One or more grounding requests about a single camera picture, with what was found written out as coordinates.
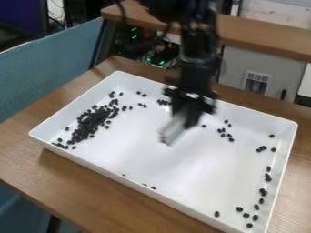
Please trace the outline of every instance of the black cable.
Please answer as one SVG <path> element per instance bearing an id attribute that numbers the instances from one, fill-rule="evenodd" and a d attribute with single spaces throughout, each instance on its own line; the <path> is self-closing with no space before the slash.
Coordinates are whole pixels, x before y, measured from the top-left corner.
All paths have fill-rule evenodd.
<path id="1" fill-rule="evenodd" d="M 62 25 L 59 21 L 57 21 L 56 19 L 52 18 L 51 16 L 49 16 L 48 18 L 52 19 L 52 21 L 54 21 L 55 23 L 57 23 L 58 25 L 60 25 L 63 29 L 65 29 L 65 26 Z"/>
<path id="2" fill-rule="evenodd" d="M 63 7 L 62 6 L 59 6 L 54 0 L 51 0 L 51 2 L 52 3 L 54 3 L 57 7 L 59 7 L 59 8 L 62 8 L 63 9 Z"/>

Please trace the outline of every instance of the white tray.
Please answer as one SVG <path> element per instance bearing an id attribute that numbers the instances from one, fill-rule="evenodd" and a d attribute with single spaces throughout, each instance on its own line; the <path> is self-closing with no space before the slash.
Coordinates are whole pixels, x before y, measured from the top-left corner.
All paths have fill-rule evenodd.
<path id="1" fill-rule="evenodd" d="M 142 77 L 114 72 L 29 135 L 47 149 L 215 228 L 225 232 L 266 232 L 297 123 L 218 101 L 217 114 L 205 114 L 201 119 L 200 124 L 206 124 L 206 128 L 188 130 L 168 147 L 159 143 L 157 134 L 170 118 L 169 106 L 156 103 L 157 99 L 167 99 L 161 94 L 163 87 Z M 121 112 L 110 129 L 100 127 L 94 138 L 77 143 L 75 150 L 51 144 L 59 137 L 69 139 L 77 126 L 76 118 L 94 104 L 108 103 L 112 91 L 123 92 L 123 96 L 117 96 L 120 105 L 134 109 Z M 141 97 L 136 91 L 148 96 Z M 147 108 L 137 103 L 147 104 Z M 226 126 L 226 119 L 232 127 Z M 233 135 L 234 143 L 220 137 L 217 129 L 223 127 Z M 268 150 L 257 153 L 260 146 Z M 277 149 L 275 153 L 270 151 L 272 147 Z M 266 166 L 272 168 L 269 183 L 265 182 Z M 268 194 L 261 209 L 255 211 L 261 187 Z M 243 213 L 251 217 L 243 218 L 236 207 L 242 207 Z M 220 212 L 219 218 L 214 217 L 215 211 Z M 254 214 L 259 216 L 257 222 L 251 219 Z M 247 223 L 254 226 L 249 229 Z"/>

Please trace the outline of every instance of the gray panel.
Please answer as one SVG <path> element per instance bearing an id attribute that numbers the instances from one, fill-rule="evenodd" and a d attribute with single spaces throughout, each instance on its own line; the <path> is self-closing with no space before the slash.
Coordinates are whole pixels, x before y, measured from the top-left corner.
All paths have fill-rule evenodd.
<path id="1" fill-rule="evenodd" d="M 87 71 L 102 19 L 0 54 L 0 122 Z"/>
<path id="2" fill-rule="evenodd" d="M 244 89 L 247 70 L 268 74 L 272 78 L 266 95 L 280 98 L 285 89 L 286 100 L 293 102 L 305 68 L 302 62 L 227 46 L 219 83 Z"/>

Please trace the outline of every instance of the wooden table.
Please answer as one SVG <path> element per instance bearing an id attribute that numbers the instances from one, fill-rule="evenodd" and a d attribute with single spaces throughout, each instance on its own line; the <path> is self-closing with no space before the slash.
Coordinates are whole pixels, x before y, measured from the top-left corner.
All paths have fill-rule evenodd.
<path id="1" fill-rule="evenodd" d="M 86 232 L 219 232 L 109 178 L 44 150 L 28 131 L 116 70 L 163 81 L 172 71 L 111 57 L 0 125 L 0 179 Z M 299 130 L 269 232 L 311 232 L 311 109 L 215 85 L 222 99 L 296 121 Z"/>
<path id="2" fill-rule="evenodd" d="M 126 11 L 126 23 L 129 25 L 159 31 L 166 27 L 135 1 L 126 0 L 123 6 Z M 102 17 L 109 21 L 121 22 L 121 13 L 116 5 L 104 8 Z M 218 15 L 217 30 L 220 43 L 224 45 L 311 62 L 311 30 L 230 15 Z M 174 25 L 171 33 L 179 34 L 179 26 Z"/>

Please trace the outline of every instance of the black pellet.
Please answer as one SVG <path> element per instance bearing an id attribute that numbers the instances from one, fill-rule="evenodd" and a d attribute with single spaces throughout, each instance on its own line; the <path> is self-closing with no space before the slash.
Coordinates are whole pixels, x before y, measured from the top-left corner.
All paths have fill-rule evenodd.
<path id="1" fill-rule="evenodd" d="M 265 197 L 267 195 L 267 191 L 263 191 L 262 193 L 261 193 L 261 197 Z"/>
<path id="2" fill-rule="evenodd" d="M 237 207 L 237 208 L 236 208 L 236 211 L 237 211 L 237 212 L 242 212 L 242 211 L 243 211 L 243 208 Z"/>
<path id="3" fill-rule="evenodd" d="M 266 177 L 266 178 L 265 178 L 265 181 L 266 181 L 266 182 L 271 182 L 271 181 L 272 181 L 272 178 L 271 178 L 271 177 Z"/>
<path id="4" fill-rule="evenodd" d="M 244 217 L 244 218 L 249 218 L 249 214 L 244 213 L 244 214 L 243 214 L 243 217 Z"/>
<path id="5" fill-rule="evenodd" d="M 254 215 L 253 216 L 253 221 L 258 221 L 259 220 L 259 216 L 258 215 Z"/>

